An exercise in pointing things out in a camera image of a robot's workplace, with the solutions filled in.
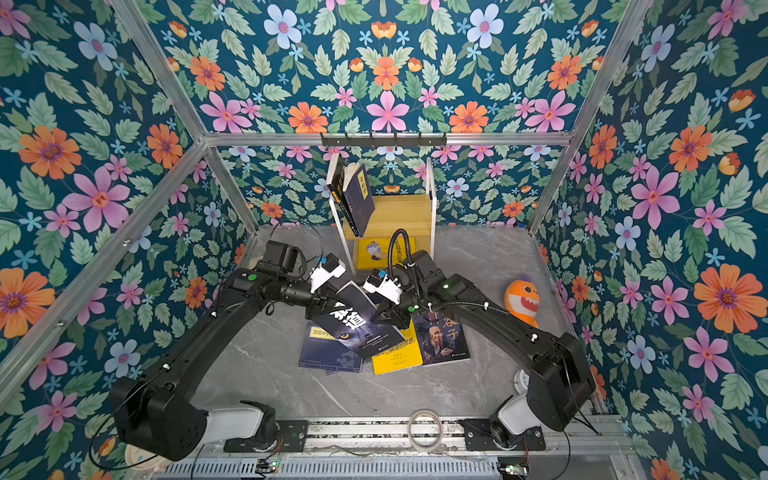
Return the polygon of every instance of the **metal beam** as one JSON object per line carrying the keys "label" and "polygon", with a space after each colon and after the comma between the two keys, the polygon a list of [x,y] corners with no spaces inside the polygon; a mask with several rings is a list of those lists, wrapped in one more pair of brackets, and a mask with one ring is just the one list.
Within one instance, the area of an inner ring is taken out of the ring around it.
{"label": "metal beam", "polygon": [[141,14],[134,0],[111,0],[110,3],[117,13],[118,19],[139,49],[141,56],[149,65],[149,69],[152,70],[157,84],[160,85],[165,96],[174,106],[192,140],[199,141],[206,133],[203,121],[187,96],[187,92],[181,86],[176,73],[170,69],[167,55],[163,53],[163,48],[157,43],[157,38],[155,38],[147,20]]}
{"label": "metal beam", "polygon": [[40,359],[51,351],[67,326],[85,308],[91,295],[106,281],[128,247],[141,237],[144,228],[160,213],[170,196],[192,173],[205,153],[201,142],[193,144],[176,165],[160,180],[91,262],[59,295],[38,322],[24,335],[0,364],[0,411],[30,376]]}
{"label": "metal beam", "polygon": [[256,219],[253,218],[253,213],[251,213],[250,208],[248,208],[248,203],[245,201],[243,192],[237,186],[237,183],[235,183],[235,179],[224,164],[224,159],[221,157],[218,149],[208,147],[205,159],[208,162],[210,169],[213,171],[214,176],[219,180],[221,190],[227,195],[230,204],[232,204],[232,207],[237,212],[240,220],[242,220],[248,234],[251,236],[256,235],[256,230],[258,230],[259,225],[256,223]]}
{"label": "metal beam", "polygon": [[258,147],[266,145],[309,145],[322,147],[327,145],[370,147],[380,144],[397,145],[406,141],[409,144],[418,141],[423,146],[447,145],[560,145],[571,143],[570,132],[516,132],[510,134],[259,134],[243,132],[240,134],[206,134],[205,142],[211,147],[237,147],[247,145]]}
{"label": "metal beam", "polygon": [[549,177],[549,182],[541,192],[541,197],[536,207],[536,214],[528,225],[528,231],[531,235],[536,233],[541,222],[544,221],[544,216],[547,214],[554,198],[557,196],[560,185],[565,179],[565,175],[568,173],[568,165],[576,158],[581,144],[584,142],[584,137],[587,136],[587,131],[594,121],[595,115],[598,113],[598,108],[603,102],[605,94],[608,92],[611,83],[616,76],[616,72],[624,61],[624,57],[627,55],[630,44],[637,35],[637,30],[643,24],[643,18],[648,12],[648,9],[652,6],[654,0],[631,0],[631,3],[624,10],[624,16],[619,21],[619,25],[616,28],[616,33],[611,39],[611,43],[608,45],[605,51],[605,59],[603,65],[600,67],[600,71],[595,75],[592,88],[590,88],[587,97],[584,99],[584,103],[581,105],[581,110],[578,112],[576,121],[574,123],[573,141],[568,145],[565,151],[560,155],[558,164],[555,165],[552,175]]}

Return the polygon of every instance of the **orange plush toy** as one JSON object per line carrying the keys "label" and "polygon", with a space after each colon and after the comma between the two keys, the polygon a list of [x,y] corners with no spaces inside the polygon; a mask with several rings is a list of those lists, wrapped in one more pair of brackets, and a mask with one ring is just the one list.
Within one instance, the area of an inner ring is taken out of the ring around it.
{"label": "orange plush toy", "polygon": [[536,313],[538,312],[539,295],[536,287],[528,279],[515,280],[507,288],[504,304],[509,312],[528,325],[538,328]]}

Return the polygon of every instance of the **book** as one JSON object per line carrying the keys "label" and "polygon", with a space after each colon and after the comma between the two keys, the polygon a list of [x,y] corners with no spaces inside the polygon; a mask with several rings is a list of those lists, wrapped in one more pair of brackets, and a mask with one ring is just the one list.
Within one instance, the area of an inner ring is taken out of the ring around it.
{"label": "book", "polygon": [[[389,252],[391,238],[366,238],[356,245],[358,270],[382,269],[387,267],[386,256]],[[411,251],[419,251],[419,242],[411,238]],[[392,265],[406,260],[406,241],[402,236],[397,237],[397,244],[392,252]]]}
{"label": "book", "polygon": [[346,308],[315,315],[313,322],[346,348],[368,359],[405,340],[400,330],[393,325],[371,321],[376,313],[376,305],[353,281],[336,292],[336,296],[341,300],[336,302],[336,306]]}
{"label": "book", "polygon": [[419,341],[416,339],[416,329],[411,325],[406,330],[400,330],[406,338],[405,342],[381,352],[373,357],[373,372],[376,375],[409,369],[423,363]]}
{"label": "book", "polygon": [[301,346],[299,366],[324,369],[326,373],[356,372],[362,367],[362,358],[328,332],[312,322],[306,324],[304,344]]}
{"label": "book", "polygon": [[344,166],[339,156],[334,155],[328,165],[326,182],[352,232],[362,237],[376,209],[365,166],[359,162]]}
{"label": "book", "polygon": [[442,312],[427,312],[413,315],[412,321],[424,365],[469,359],[469,348],[458,318],[449,318]]}

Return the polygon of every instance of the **orange flower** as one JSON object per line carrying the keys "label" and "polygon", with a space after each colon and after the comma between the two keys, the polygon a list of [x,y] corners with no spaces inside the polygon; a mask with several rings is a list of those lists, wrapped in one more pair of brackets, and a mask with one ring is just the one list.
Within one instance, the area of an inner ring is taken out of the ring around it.
{"label": "orange flower", "polygon": [[654,480],[680,480],[677,471],[670,467],[666,460],[654,458],[650,463],[650,474]]}
{"label": "orange flower", "polygon": [[117,443],[117,441],[118,441],[117,437],[108,438],[106,442],[101,444],[101,447],[98,449],[98,454],[104,457],[112,453],[112,449],[114,449],[114,444]]}
{"label": "orange flower", "polygon": [[484,106],[478,107],[476,101],[467,102],[466,107],[459,105],[449,121],[453,125],[451,131],[455,134],[479,134],[488,125],[487,113],[488,110]]}
{"label": "orange flower", "polygon": [[768,300],[754,296],[763,289],[752,273],[739,278],[741,269],[736,265],[723,264],[720,273],[710,267],[701,274],[704,283],[697,283],[694,296],[702,300],[699,312],[705,320],[715,319],[715,328],[733,333],[733,324],[741,333],[757,329],[754,316],[764,317]]}
{"label": "orange flower", "polygon": [[171,23],[168,24],[168,26],[170,27],[170,30],[173,33],[175,33],[178,38],[187,37],[187,27],[183,26],[181,23],[173,20]]}
{"label": "orange flower", "polygon": [[374,80],[384,90],[392,90],[392,87],[400,82],[397,78],[399,73],[400,67],[395,65],[395,61],[390,57],[381,57],[379,64],[373,67],[373,74],[376,76]]}
{"label": "orange flower", "polygon": [[104,473],[103,471],[99,470],[98,472],[94,473],[94,476],[90,477],[88,480],[112,480],[112,474]]}
{"label": "orange flower", "polygon": [[280,205],[276,205],[272,202],[264,202],[261,204],[261,210],[271,218],[280,218],[283,216],[283,208]]}
{"label": "orange flower", "polygon": [[52,288],[43,288],[48,279],[38,272],[24,278],[20,268],[0,270],[0,329],[5,327],[5,338],[12,339],[27,333],[27,323],[35,325],[45,313],[43,306],[55,299]]}
{"label": "orange flower", "polygon": [[328,119],[321,115],[322,112],[316,105],[310,107],[305,101],[300,101],[299,107],[291,107],[288,113],[291,115],[288,123],[296,128],[298,134],[324,134],[328,131]]}
{"label": "orange flower", "polygon": [[202,276],[197,276],[190,280],[190,285],[185,291],[187,298],[184,299],[184,302],[191,309],[196,309],[203,304],[203,300],[205,300],[205,294],[208,293],[208,287],[206,286],[206,283],[207,282],[203,280]]}
{"label": "orange flower", "polygon": [[422,61],[418,58],[411,58],[408,60],[408,69],[414,73],[417,71],[421,71],[421,69],[424,68],[424,65],[422,65]]}
{"label": "orange flower", "polygon": [[360,57],[353,58],[352,61],[349,63],[349,69],[351,71],[361,72],[362,71],[362,59]]}
{"label": "orange flower", "polygon": [[522,214],[524,209],[525,205],[522,202],[512,202],[511,204],[504,205],[502,212],[505,217],[516,217]]}
{"label": "orange flower", "polygon": [[577,276],[574,278],[573,285],[571,286],[571,292],[574,293],[574,298],[577,302],[583,303],[589,294],[589,285],[587,285],[586,280],[580,276]]}
{"label": "orange flower", "polygon": [[589,156],[591,157],[589,163],[592,164],[592,167],[603,168],[611,162],[617,144],[614,134],[616,134],[616,129],[608,125],[603,125],[600,131],[594,133],[592,146],[589,147]]}
{"label": "orange flower", "polygon": [[240,263],[240,259],[243,258],[243,252],[245,251],[245,243],[241,243],[235,250],[235,263]]}
{"label": "orange flower", "polygon": [[721,172],[726,175],[735,175],[739,173],[739,167],[741,167],[741,160],[739,160],[739,154],[731,152],[725,157],[720,159],[718,165]]}
{"label": "orange flower", "polygon": [[166,124],[152,125],[149,133],[152,135],[147,137],[147,146],[153,149],[152,158],[170,170],[183,153],[181,145],[179,145],[178,135],[175,131],[171,131]]}
{"label": "orange flower", "polygon": [[751,90],[738,90],[731,96],[730,101],[728,102],[728,108],[730,108],[731,111],[743,110],[744,108],[749,107],[755,98],[757,98],[757,96],[752,93]]}
{"label": "orange flower", "polygon": [[547,75],[549,86],[554,90],[565,90],[568,85],[576,81],[576,75],[581,73],[581,57],[565,55],[562,61],[556,61],[552,65],[552,71]]}
{"label": "orange flower", "polygon": [[393,22],[374,22],[371,24],[371,31],[376,38],[392,38],[397,32],[397,24]]}
{"label": "orange flower", "polygon": [[603,400],[605,400],[608,397],[608,392],[605,391],[605,379],[600,373],[598,373],[598,368],[596,366],[590,365],[589,370],[592,372],[592,376],[594,377],[594,383],[598,386],[598,392],[600,392],[600,396],[603,397]]}
{"label": "orange flower", "polygon": [[80,150],[78,144],[67,138],[67,132],[58,128],[51,132],[44,125],[35,127],[34,137],[24,134],[18,142],[24,147],[18,151],[22,161],[32,164],[30,170],[41,177],[50,174],[51,179],[60,180],[64,174],[73,173],[74,166],[82,160],[75,153]]}
{"label": "orange flower", "polygon": [[704,133],[706,129],[703,125],[697,125],[693,130],[688,127],[681,131],[680,138],[674,139],[670,164],[675,170],[692,172],[699,167],[699,162],[707,159],[711,152],[707,147],[712,144],[712,134]]}
{"label": "orange flower", "polygon": [[190,67],[192,75],[196,75],[197,83],[210,91],[223,90],[227,79],[221,73],[221,67],[215,62],[208,61],[206,57],[192,58]]}
{"label": "orange flower", "polygon": [[594,31],[598,29],[599,24],[600,22],[597,20],[590,20],[589,22],[585,23],[583,27],[581,27],[581,34],[584,37],[592,35]]}

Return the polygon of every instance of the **marble surface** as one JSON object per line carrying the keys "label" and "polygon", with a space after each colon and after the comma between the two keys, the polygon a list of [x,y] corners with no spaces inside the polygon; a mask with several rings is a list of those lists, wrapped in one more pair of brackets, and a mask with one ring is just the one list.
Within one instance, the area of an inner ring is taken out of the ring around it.
{"label": "marble surface", "polygon": [[[317,230],[325,252],[343,257],[336,231]],[[268,236],[266,230],[261,241],[266,243]],[[306,227],[277,229],[273,240],[297,245],[308,257],[320,249],[316,232]],[[560,311],[535,254],[530,236],[519,228],[438,227],[435,237],[435,262],[446,276],[467,277],[502,306],[509,283],[523,273],[529,275],[542,297],[537,320],[542,329],[559,335],[563,331]],[[490,415],[514,392],[516,362],[467,326],[472,355],[467,361],[382,376],[375,376],[370,364],[361,373],[333,375],[299,368],[296,362],[306,325],[303,314],[302,308],[280,304],[272,316],[258,314],[210,368],[193,404],[202,408],[254,400],[274,407],[278,418],[410,416],[419,409],[439,415]]]}

